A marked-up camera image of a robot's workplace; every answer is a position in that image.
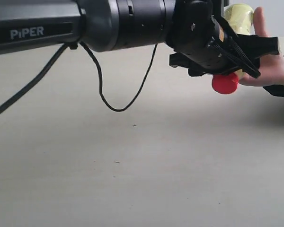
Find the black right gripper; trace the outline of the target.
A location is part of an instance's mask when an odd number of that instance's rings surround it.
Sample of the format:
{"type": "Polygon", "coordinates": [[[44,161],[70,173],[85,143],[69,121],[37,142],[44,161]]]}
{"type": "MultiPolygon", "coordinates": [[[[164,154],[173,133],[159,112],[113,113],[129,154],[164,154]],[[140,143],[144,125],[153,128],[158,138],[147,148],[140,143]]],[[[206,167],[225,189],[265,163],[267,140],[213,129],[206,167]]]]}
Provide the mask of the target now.
{"type": "Polygon", "coordinates": [[[187,68],[190,76],[229,74],[243,70],[259,77],[251,59],[279,55],[278,37],[236,34],[223,17],[224,0],[177,0],[167,45],[171,67],[187,68]]]}

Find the black sleeved forearm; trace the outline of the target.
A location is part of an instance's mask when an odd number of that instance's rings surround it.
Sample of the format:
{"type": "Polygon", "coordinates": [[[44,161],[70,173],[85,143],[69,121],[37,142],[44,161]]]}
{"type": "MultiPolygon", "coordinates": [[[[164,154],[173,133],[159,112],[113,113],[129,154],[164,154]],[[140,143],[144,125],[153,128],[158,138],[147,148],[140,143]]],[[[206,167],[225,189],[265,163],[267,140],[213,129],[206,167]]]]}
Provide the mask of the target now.
{"type": "Polygon", "coordinates": [[[263,73],[260,86],[271,95],[284,98],[284,56],[268,55],[261,60],[263,73]]]}

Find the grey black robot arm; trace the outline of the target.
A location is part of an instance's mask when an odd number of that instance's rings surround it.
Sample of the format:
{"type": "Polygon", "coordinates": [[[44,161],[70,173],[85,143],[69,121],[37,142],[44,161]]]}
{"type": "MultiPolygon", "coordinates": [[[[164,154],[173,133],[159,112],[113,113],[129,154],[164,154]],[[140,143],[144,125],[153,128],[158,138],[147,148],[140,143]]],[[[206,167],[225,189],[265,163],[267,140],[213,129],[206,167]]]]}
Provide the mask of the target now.
{"type": "Polygon", "coordinates": [[[190,76],[243,70],[279,54],[276,37],[239,35],[221,0],[0,0],[0,54],[83,41],[96,52],[165,43],[190,76]]]}

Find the person's open bare hand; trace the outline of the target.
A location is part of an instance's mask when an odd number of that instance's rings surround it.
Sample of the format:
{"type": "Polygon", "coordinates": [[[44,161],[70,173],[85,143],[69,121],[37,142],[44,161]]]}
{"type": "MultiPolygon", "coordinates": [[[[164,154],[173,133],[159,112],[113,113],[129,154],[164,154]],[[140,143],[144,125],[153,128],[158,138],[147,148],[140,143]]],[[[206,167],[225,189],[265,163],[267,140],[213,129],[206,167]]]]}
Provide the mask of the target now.
{"type": "MultiPolygon", "coordinates": [[[[266,20],[262,7],[257,7],[253,14],[255,34],[269,37],[266,29],[266,20]]],[[[260,59],[259,71],[261,76],[257,79],[246,74],[239,83],[245,86],[266,87],[271,85],[284,86],[284,56],[266,55],[260,59]]]]}

